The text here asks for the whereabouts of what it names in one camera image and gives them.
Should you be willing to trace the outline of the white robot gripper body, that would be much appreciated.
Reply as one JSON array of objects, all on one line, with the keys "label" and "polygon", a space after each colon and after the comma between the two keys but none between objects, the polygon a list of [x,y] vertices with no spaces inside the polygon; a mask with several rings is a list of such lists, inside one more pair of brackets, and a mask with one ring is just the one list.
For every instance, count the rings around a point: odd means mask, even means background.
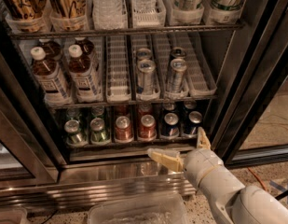
[{"label": "white robot gripper body", "polygon": [[213,151],[196,148],[188,152],[185,157],[184,176],[197,189],[201,180],[209,172],[223,165],[223,161]]}]

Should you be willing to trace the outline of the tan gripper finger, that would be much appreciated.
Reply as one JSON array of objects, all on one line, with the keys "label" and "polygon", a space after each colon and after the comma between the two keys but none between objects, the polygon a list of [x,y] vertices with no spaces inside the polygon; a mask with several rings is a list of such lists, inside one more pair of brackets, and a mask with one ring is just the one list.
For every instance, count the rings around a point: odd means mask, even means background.
[{"label": "tan gripper finger", "polygon": [[184,160],[181,158],[179,151],[149,148],[147,150],[147,155],[150,159],[160,163],[171,171],[182,172],[184,169]]},{"label": "tan gripper finger", "polygon": [[198,127],[197,148],[211,148],[211,143],[202,127]]}]

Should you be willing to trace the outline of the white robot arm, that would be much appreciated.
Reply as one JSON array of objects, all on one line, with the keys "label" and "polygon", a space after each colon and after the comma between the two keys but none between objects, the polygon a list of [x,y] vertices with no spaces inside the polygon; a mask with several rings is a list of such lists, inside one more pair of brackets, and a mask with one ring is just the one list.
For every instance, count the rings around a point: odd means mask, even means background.
[{"label": "white robot arm", "polygon": [[148,156],[185,179],[206,197],[217,224],[288,224],[288,209],[257,186],[241,183],[211,150],[198,128],[197,147],[184,157],[175,150],[150,148]]}]

